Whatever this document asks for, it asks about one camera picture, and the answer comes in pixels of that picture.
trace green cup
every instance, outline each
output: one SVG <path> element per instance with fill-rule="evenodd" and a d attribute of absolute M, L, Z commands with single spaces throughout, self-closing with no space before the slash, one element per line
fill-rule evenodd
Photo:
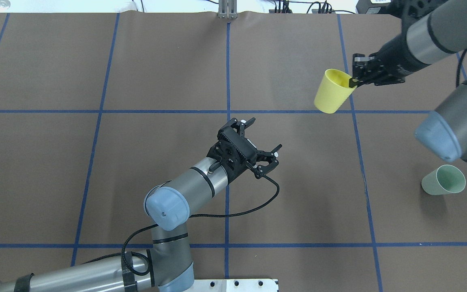
<path fill-rule="evenodd" d="M 446 164 L 424 177 L 421 186 L 430 195 L 456 194 L 466 187 L 466 178 L 459 168 Z"/>

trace white floor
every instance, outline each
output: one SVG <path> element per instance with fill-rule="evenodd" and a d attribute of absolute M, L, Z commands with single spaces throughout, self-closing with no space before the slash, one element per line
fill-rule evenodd
<path fill-rule="evenodd" d="M 115 13 L 129 10 L 149 13 L 196 13 L 217 11 L 218 5 L 206 0 L 9 0 L 8 13 Z M 356 11 L 358 0 L 330 0 L 335 10 Z M 275 8 L 273 0 L 238 0 L 237 10 L 268 13 Z M 293 13 L 306 13 L 310 4 L 290 3 Z"/>

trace cup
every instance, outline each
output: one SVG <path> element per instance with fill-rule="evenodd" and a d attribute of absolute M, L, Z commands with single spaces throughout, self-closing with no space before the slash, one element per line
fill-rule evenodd
<path fill-rule="evenodd" d="M 349 87 L 351 76 L 336 69 L 327 69 L 315 96 L 315 107 L 327 114 L 337 111 L 356 87 Z"/>
<path fill-rule="evenodd" d="M 456 194 L 466 186 L 466 178 L 459 168 L 441 165 L 421 181 L 423 190 L 430 195 Z"/>

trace robotic arm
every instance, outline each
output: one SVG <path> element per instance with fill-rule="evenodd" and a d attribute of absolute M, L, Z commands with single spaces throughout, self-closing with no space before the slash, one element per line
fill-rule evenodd
<path fill-rule="evenodd" d="M 396 0 L 388 8 L 396 16 L 401 11 L 402 33 L 368 57 L 353 55 L 350 87 L 404 83 L 406 76 L 467 49 L 467 0 Z M 467 80 L 415 136 L 444 161 L 467 162 Z"/>
<path fill-rule="evenodd" d="M 152 249 L 105 255 L 79 266 L 41 275 L 28 274 L 2 283 L 0 292 L 138 292 L 158 287 L 161 292 L 183 292 L 194 283 L 193 261 L 186 221 L 190 217 L 226 217 L 194 214 L 246 170 L 257 179 L 278 165 L 278 145 L 270 152 L 258 150 L 245 138 L 250 120 L 231 119 L 217 134 L 218 141 L 206 158 L 172 181 L 154 187 L 144 200 L 145 211 L 157 225 L 152 228 Z"/>

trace white mounting plate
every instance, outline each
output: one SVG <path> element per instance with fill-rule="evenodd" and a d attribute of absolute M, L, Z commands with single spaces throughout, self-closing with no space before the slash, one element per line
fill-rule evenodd
<path fill-rule="evenodd" d="M 194 285 L 188 290 L 185 290 L 185 292 L 278 292 L 278 280 L 277 279 L 196 280 L 194 281 Z"/>

